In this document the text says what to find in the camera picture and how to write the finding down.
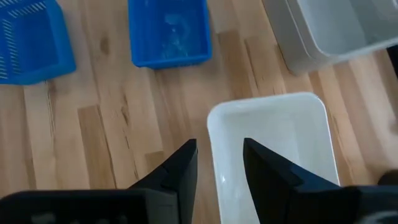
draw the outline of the gray plastic bin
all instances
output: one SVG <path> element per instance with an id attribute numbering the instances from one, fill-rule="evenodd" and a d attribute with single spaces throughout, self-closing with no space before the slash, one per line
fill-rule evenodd
<path id="1" fill-rule="evenodd" d="M 397 0 L 264 0 L 294 74 L 398 43 Z"/>

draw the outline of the basket slot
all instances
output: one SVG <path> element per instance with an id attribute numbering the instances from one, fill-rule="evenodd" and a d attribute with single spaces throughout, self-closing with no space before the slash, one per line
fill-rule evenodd
<path id="1" fill-rule="evenodd" d="M 8 79 L 6 62 L 2 56 L 0 56 L 0 78 Z"/>
<path id="2" fill-rule="evenodd" d="M 12 5 L 22 2 L 22 1 L 23 0 L 0 0 L 0 8 L 12 6 Z"/>
<path id="3" fill-rule="evenodd" d="M 14 37 L 14 31 L 12 29 L 12 24 L 6 19 L 2 20 L 2 27 L 4 31 L 4 38 L 7 42 L 7 48 L 9 51 L 10 62 L 12 71 L 15 74 L 21 74 L 21 66 L 19 64 L 19 54 L 17 50 L 17 44 Z"/>
<path id="4" fill-rule="evenodd" d="M 29 4 L 25 7 L 22 7 L 20 9 L 13 9 L 8 11 L 8 14 L 13 17 L 14 19 L 17 19 L 20 16 L 26 16 L 29 14 L 33 14 L 39 11 L 45 10 L 46 6 L 43 2 L 37 2 L 37 3 L 32 3 Z"/>

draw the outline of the blue plastic basket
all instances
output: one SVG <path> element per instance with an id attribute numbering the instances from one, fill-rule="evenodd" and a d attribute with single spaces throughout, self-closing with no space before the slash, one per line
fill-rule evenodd
<path id="1" fill-rule="evenodd" d="M 206 0 L 129 0 L 132 61 L 153 69 L 211 58 Z"/>
<path id="2" fill-rule="evenodd" d="M 76 70 L 55 0 L 0 0 L 0 84 L 28 85 Z"/>

